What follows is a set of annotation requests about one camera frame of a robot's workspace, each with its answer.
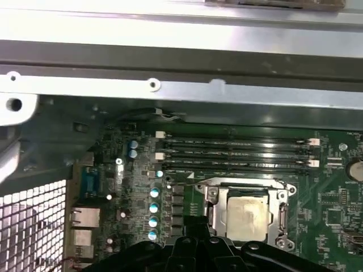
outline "capacitor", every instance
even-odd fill
[[[138,147],[138,142],[135,140],[132,140],[129,144],[131,149],[136,149]]]
[[[130,150],[129,157],[135,159],[137,157],[137,151],[134,149]]]
[[[157,212],[158,212],[158,210],[159,210],[159,205],[158,205],[158,204],[156,204],[156,203],[152,203],[152,204],[150,205],[150,207],[149,207],[149,210],[150,210],[150,212],[151,212],[152,214],[155,214],[155,213],[157,213]]]
[[[159,189],[158,188],[152,188],[150,191],[150,195],[152,198],[157,198],[159,196]]]
[[[150,231],[147,237],[149,238],[150,241],[155,241],[158,238],[156,230]]]
[[[153,216],[149,219],[149,226],[155,228],[158,225],[158,218]]]
[[[157,171],[157,177],[163,177],[164,176],[164,172],[163,171]]]

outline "screw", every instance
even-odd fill
[[[340,151],[345,151],[348,149],[348,145],[346,143],[340,143],[339,144],[339,150]]]
[[[115,162],[116,162],[117,165],[122,165],[123,160],[120,159],[120,158],[117,158]]]
[[[280,193],[278,194],[278,198],[279,198],[279,199],[284,199],[284,198],[285,198],[285,194],[284,194],[283,192],[280,192]]]
[[[212,244],[218,244],[220,242],[220,240],[216,237],[213,237],[213,238],[210,238],[209,241],[212,243]]]
[[[250,245],[248,245],[248,247],[252,250],[258,250],[260,248],[259,245],[256,245],[256,244],[250,244]]]
[[[282,240],[282,239],[278,240],[278,241],[277,241],[277,246],[278,246],[279,248],[284,248],[284,247],[285,247],[285,241],[284,241],[284,240]]]
[[[218,190],[217,190],[216,188],[210,188],[210,189],[208,190],[208,194],[209,194],[209,196],[211,196],[211,197],[215,197],[215,196],[217,195],[217,193],[218,193]]]

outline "motherboard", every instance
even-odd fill
[[[126,122],[106,126],[92,152],[73,211],[82,263],[163,244],[192,215],[236,247],[263,241],[363,271],[362,133]]]

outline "screw hole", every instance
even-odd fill
[[[18,112],[22,109],[23,103],[20,99],[9,99],[6,103],[6,107],[8,110],[12,112]]]

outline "mounting hole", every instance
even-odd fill
[[[147,82],[148,82],[149,87],[150,87],[150,92],[156,92],[161,87],[160,80],[157,80],[156,78],[150,78],[150,79],[147,80]]]
[[[12,98],[6,102],[6,108],[12,112],[18,112],[22,109],[23,103],[20,99]]]
[[[7,73],[7,75],[10,77],[11,81],[16,81],[20,77],[20,74],[15,71],[11,71],[11,72]]]

